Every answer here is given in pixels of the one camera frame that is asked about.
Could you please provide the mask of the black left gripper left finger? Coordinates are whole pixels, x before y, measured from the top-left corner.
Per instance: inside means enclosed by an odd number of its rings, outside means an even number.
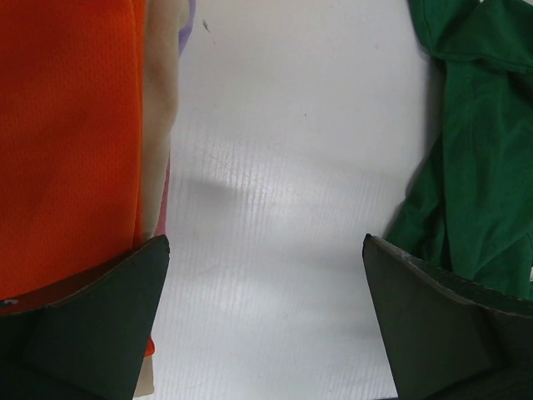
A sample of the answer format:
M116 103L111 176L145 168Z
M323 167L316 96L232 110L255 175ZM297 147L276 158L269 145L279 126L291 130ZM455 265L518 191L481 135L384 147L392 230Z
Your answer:
M3 399L131 399L169 265L166 236L1 301Z

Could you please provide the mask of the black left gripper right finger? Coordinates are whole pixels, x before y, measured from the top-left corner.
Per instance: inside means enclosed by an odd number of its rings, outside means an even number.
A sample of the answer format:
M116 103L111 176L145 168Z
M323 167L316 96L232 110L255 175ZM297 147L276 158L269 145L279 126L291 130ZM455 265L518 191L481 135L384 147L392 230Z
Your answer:
M399 399L530 399L532 303L366 235L362 258Z

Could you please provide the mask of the green t-shirt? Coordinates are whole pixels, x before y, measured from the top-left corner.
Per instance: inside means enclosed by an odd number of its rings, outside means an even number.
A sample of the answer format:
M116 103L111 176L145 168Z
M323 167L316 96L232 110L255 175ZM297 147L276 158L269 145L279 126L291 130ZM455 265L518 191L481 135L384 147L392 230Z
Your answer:
M532 297L532 6L412 1L445 74L441 132L386 240L434 266Z

